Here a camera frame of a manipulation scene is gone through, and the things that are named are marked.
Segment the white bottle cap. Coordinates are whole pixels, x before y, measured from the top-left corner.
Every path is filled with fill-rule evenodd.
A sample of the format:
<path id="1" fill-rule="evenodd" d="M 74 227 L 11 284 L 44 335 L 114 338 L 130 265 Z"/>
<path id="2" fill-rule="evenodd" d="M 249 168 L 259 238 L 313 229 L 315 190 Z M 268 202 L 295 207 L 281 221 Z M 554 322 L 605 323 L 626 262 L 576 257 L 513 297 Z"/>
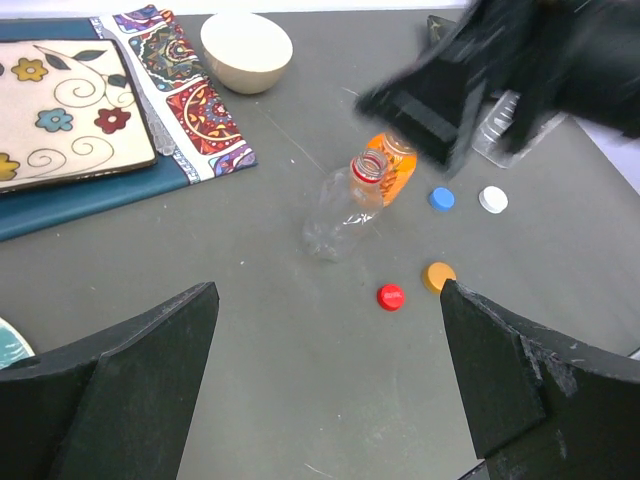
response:
<path id="1" fill-rule="evenodd" d="M 500 214 L 509 204 L 506 193 L 493 185 L 485 187 L 478 196 L 480 205 L 489 213 Z"/>

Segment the orange juice bottle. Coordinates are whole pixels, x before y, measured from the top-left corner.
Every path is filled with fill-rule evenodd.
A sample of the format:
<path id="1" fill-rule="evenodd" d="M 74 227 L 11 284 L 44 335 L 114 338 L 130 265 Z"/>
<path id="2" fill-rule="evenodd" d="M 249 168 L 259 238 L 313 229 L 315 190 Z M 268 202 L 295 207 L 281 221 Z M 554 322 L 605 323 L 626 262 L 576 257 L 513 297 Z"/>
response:
<path id="1" fill-rule="evenodd" d="M 380 190 L 384 206 L 389 206 L 413 175 L 417 165 L 417 152 L 402 138 L 392 132 L 383 132 L 372 138 L 368 148 L 380 150 L 387 157 L 387 172 Z"/>

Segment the small red cap bottle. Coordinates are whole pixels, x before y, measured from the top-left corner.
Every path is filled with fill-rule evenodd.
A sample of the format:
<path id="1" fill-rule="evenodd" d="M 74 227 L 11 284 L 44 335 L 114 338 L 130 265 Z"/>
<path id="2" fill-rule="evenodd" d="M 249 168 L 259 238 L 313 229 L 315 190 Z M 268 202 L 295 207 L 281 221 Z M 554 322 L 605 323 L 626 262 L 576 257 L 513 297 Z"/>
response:
<path id="1" fill-rule="evenodd" d="M 340 261 L 353 252 L 383 210 L 387 168 L 382 151 L 369 148 L 325 179 L 302 230 L 310 255 Z"/>

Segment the large clear plastic bottle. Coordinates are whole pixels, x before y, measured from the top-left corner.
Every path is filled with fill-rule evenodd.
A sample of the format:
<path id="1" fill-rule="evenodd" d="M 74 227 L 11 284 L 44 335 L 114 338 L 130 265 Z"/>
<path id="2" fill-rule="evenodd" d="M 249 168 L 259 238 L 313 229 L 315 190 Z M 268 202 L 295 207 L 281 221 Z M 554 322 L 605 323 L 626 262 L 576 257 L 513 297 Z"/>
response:
<path id="1" fill-rule="evenodd" d="M 521 151 L 514 154 L 508 153 L 505 150 L 506 142 L 504 137 L 505 132 L 513 123 L 513 114 L 518 100 L 519 95 L 515 92 L 507 91 L 503 93 L 479 124 L 472 142 L 472 148 L 477 153 L 501 169 L 513 167 L 567 117 L 562 112 L 547 116 L 538 132 Z"/>

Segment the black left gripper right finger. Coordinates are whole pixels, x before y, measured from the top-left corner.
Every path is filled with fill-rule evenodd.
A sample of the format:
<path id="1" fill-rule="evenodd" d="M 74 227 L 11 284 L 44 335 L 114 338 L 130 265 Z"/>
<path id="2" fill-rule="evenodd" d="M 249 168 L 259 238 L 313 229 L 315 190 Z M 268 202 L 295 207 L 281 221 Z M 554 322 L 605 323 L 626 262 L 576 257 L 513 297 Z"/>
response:
<path id="1" fill-rule="evenodd" d="M 638 360 L 545 327 L 454 280 L 440 302 L 480 462 L 465 478 L 638 478 Z"/>

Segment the orange bottle cap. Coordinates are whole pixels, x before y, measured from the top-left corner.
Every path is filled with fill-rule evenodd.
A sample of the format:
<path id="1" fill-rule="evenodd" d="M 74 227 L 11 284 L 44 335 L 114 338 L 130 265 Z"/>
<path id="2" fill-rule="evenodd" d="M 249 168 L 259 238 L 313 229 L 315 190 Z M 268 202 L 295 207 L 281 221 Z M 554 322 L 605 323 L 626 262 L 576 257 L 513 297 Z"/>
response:
<path id="1" fill-rule="evenodd" d="M 444 262 L 433 262 L 422 272 L 421 279 L 424 287 L 431 293 L 439 295 L 447 280 L 457 278 L 451 266 Z"/>

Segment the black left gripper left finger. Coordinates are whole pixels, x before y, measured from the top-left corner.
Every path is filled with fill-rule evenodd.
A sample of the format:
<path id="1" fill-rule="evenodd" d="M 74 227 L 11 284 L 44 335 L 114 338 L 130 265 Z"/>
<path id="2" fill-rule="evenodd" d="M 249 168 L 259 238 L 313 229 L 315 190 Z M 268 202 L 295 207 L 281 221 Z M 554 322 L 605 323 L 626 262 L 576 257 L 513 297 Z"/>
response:
<path id="1" fill-rule="evenodd" d="M 176 478 L 218 311 L 200 283 L 3 369 L 2 478 Z"/>

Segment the blue bottle cap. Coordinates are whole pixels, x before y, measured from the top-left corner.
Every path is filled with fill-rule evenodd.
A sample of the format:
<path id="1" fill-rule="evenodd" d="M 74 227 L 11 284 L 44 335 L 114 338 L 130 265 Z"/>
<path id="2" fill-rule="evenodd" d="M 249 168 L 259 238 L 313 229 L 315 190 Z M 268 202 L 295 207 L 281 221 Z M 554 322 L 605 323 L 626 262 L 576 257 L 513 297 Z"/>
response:
<path id="1" fill-rule="evenodd" d="M 454 193 L 442 186 L 435 188 L 429 194 L 428 200 L 431 207 L 440 212 L 450 211 L 456 202 Z"/>

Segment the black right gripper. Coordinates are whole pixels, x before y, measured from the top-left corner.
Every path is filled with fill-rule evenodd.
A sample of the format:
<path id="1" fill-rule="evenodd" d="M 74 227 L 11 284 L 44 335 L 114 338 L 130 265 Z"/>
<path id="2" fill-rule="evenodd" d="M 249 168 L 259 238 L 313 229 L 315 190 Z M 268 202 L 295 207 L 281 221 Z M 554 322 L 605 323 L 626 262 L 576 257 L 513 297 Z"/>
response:
<path id="1" fill-rule="evenodd" d="M 566 112 L 639 136 L 636 1 L 472 1 L 459 32 L 366 91 L 356 111 L 381 122 L 451 178 L 466 165 L 488 94 L 519 95 L 506 149 Z"/>

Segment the red bottle cap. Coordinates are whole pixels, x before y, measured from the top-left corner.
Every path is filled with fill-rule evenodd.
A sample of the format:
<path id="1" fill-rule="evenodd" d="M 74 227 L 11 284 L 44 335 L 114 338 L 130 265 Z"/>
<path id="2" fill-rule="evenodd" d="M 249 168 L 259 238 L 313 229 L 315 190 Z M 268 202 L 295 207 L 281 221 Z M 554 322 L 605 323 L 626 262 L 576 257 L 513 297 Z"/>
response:
<path id="1" fill-rule="evenodd" d="M 404 290 L 392 283 L 381 286 L 377 291 L 376 299 L 382 309 L 391 312 L 401 309 L 406 301 Z"/>

